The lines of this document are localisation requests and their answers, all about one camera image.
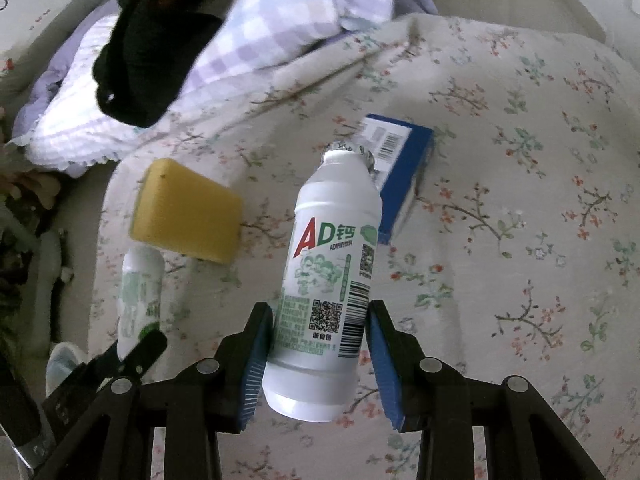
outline blanket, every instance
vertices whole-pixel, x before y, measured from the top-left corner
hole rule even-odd
[[[408,221],[376,251],[372,298],[465,375],[526,377],[606,478],[636,478],[639,96],[640,76],[596,41],[456,18],[411,15],[307,54],[116,169],[89,351],[114,340],[132,208],[155,158],[231,186],[245,211],[231,266],[164,253],[169,346],[148,380],[213,355],[255,301],[277,306],[300,186],[328,142],[383,114],[433,128],[436,144]],[[242,435],[220,435],[225,478],[415,478],[420,435],[392,431],[366,347],[358,371],[335,422],[290,420],[261,399]],[[154,453],[162,478],[161,431]]]

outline bottle label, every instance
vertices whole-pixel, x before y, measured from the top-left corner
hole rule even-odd
[[[335,216],[296,218],[276,316],[276,350],[358,356],[378,229],[361,214]]]
[[[162,281],[144,272],[126,272],[120,285],[118,339],[141,340],[160,326]]]

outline white bottle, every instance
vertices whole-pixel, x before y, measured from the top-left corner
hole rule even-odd
[[[118,297],[118,357],[123,360],[150,330],[160,327],[164,258],[157,249],[136,245],[122,263]]]
[[[328,422],[353,399],[382,216],[372,167],[363,147],[334,142],[298,195],[262,379],[283,415]]]

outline qr code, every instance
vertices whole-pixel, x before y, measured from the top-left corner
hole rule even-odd
[[[309,329],[320,330],[322,332],[333,332],[334,334],[337,334],[338,330],[340,330],[341,313],[341,303],[314,300],[314,304],[311,307]]]
[[[371,274],[373,272],[374,248],[367,244],[362,245],[362,256],[360,257],[360,270]]]

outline cartoon illustration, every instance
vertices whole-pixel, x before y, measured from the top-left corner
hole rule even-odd
[[[295,273],[295,277],[298,279],[298,294],[300,296],[306,296],[309,293],[309,285],[316,286],[317,280],[311,276],[313,269],[313,256],[305,256],[302,258],[300,268],[296,269]]]
[[[318,270],[320,275],[320,282],[322,285],[322,292],[333,292],[334,286],[338,282],[338,279],[342,276],[342,268],[340,266],[334,266],[331,262],[324,262]]]
[[[323,254],[305,256],[296,270],[298,279],[298,294],[306,296],[312,290],[319,288],[320,292],[334,291],[335,284],[342,277],[342,267],[327,261]]]

